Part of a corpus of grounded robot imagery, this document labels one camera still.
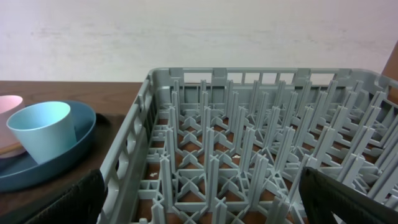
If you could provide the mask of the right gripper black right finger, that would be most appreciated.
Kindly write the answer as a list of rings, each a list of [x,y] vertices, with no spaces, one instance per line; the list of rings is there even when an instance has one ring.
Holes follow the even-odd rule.
[[[335,216],[345,223],[397,223],[395,210],[314,168],[303,168],[298,188],[310,224],[337,224]]]

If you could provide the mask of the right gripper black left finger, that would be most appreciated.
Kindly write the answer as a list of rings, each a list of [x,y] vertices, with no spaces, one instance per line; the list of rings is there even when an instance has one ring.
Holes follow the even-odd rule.
[[[92,170],[26,223],[96,223],[106,193],[102,173],[98,169]]]

